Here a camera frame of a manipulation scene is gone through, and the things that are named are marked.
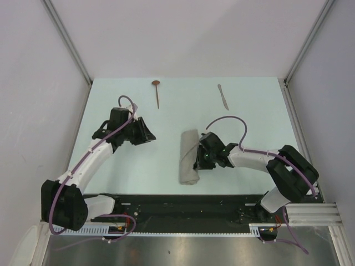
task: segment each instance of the folded towel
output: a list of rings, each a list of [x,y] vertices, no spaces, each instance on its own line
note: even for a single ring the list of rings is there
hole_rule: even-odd
[[[179,182],[182,185],[194,185],[200,179],[197,171],[194,170],[198,145],[199,133],[197,129],[181,134]]]

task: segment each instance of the white wall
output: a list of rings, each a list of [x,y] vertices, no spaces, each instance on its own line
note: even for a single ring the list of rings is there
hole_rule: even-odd
[[[40,187],[64,170],[88,88],[40,1],[0,3],[0,265],[40,220]]]
[[[326,0],[53,0],[95,78],[284,78]]]
[[[355,1],[337,1],[290,89],[328,202],[355,247]]]

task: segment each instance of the white cable carrier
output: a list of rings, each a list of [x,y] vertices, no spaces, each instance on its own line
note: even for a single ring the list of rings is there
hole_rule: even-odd
[[[80,230],[73,231],[67,229],[61,236],[121,236],[123,233],[109,233],[110,227],[116,227],[117,225],[97,225],[89,224],[84,225]],[[55,232],[59,232],[63,229],[60,226],[53,226]],[[138,233],[132,232],[128,236],[132,237],[259,237],[260,233],[257,226],[249,226],[249,233]]]

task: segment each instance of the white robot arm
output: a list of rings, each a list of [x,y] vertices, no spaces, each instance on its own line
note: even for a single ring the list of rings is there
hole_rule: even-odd
[[[217,163],[221,167],[247,167],[271,175],[276,187],[266,192],[257,204],[260,212],[264,212],[264,214],[259,213],[261,216],[275,213],[289,202],[302,202],[310,189],[295,170],[289,170],[284,161],[268,153],[286,158],[297,167],[310,184],[314,184],[319,177],[317,170],[295,148],[289,145],[285,145],[279,150],[269,151],[264,155],[247,152],[250,149],[241,150],[238,144],[231,143],[225,146],[212,132],[205,134],[199,142],[194,164],[196,170],[211,170],[216,167]]]
[[[131,122],[122,130],[114,133],[123,123],[127,123],[132,113],[131,106],[113,108],[110,119],[94,133],[93,140],[76,164],[75,170],[67,171],[55,181],[45,181],[41,189],[42,220],[46,222],[52,220],[53,224],[77,231],[86,221],[112,213],[115,204],[115,199],[112,197],[98,195],[84,198],[83,194],[99,167],[124,141],[140,145],[156,139],[146,127],[143,118],[136,116],[132,117]],[[50,218],[53,204],[54,213]]]

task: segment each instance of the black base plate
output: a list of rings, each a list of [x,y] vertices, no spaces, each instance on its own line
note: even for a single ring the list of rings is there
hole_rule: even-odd
[[[135,232],[248,233],[249,223],[276,223],[273,214],[265,222],[254,215],[253,204],[263,195],[112,196],[116,199],[113,213],[133,216],[137,222]],[[284,222],[281,210],[276,214]],[[95,218],[92,222],[125,222],[125,219]]]

